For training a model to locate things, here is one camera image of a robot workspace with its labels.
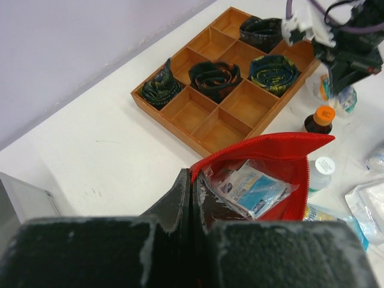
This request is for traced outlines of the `alcohol wipes plastic bag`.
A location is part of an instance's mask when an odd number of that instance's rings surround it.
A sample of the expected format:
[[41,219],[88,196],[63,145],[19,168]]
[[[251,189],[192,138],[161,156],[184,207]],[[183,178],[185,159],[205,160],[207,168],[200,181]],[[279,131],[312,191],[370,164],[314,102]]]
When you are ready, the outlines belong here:
[[231,160],[203,172],[214,193],[249,220],[259,219],[300,187],[273,176],[259,160]]

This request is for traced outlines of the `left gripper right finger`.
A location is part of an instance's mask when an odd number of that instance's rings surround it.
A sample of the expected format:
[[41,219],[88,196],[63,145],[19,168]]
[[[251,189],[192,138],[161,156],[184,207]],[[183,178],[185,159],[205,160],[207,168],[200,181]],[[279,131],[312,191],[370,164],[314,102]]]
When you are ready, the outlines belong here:
[[377,287],[355,233],[339,221],[236,217],[200,173],[193,182],[194,268],[202,287]]

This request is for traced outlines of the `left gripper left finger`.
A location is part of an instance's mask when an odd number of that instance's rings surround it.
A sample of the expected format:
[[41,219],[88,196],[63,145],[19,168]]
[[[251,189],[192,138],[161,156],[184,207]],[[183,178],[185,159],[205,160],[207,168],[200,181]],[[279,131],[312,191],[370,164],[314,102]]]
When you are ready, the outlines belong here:
[[190,172],[137,217],[41,218],[1,257],[2,287],[188,287]]

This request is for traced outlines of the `white gauze packet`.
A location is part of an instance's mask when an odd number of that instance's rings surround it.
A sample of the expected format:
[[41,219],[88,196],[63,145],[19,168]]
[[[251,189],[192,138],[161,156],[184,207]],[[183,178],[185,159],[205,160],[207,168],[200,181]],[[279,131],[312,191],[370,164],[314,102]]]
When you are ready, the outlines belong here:
[[383,180],[356,186],[345,195],[345,200],[367,240],[382,245]]

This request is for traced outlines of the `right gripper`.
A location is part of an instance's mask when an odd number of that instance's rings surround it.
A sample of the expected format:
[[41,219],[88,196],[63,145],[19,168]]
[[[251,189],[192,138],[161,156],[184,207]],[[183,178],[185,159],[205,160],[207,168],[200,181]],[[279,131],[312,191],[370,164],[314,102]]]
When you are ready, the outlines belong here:
[[312,41],[315,57],[328,69],[330,91],[337,96],[345,88],[374,74],[379,74],[383,58],[378,45],[383,31],[355,34],[334,30],[336,46],[326,47]]

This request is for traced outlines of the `red first aid pouch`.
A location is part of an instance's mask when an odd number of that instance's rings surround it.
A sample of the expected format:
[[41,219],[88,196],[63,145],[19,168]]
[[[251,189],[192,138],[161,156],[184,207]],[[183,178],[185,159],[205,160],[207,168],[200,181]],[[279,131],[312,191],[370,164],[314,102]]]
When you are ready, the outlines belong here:
[[213,153],[190,167],[191,180],[200,172],[216,176],[230,166],[246,162],[256,170],[297,187],[286,199],[261,216],[261,220],[301,221],[308,202],[309,163],[308,154],[335,139],[333,135],[284,132],[264,134],[240,141]]

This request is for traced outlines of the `colourful bandage packet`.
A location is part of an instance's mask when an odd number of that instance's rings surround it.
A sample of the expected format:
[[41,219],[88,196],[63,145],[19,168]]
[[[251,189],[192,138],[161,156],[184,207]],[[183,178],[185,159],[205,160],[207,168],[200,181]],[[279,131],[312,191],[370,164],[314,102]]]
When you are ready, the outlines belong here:
[[340,118],[348,118],[353,115],[358,102],[357,92],[352,86],[344,88],[339,94],[331,91],[329,76],[327,74],[315,74],[306,80],[309,93],[321,105],[327,105],[335,110]]

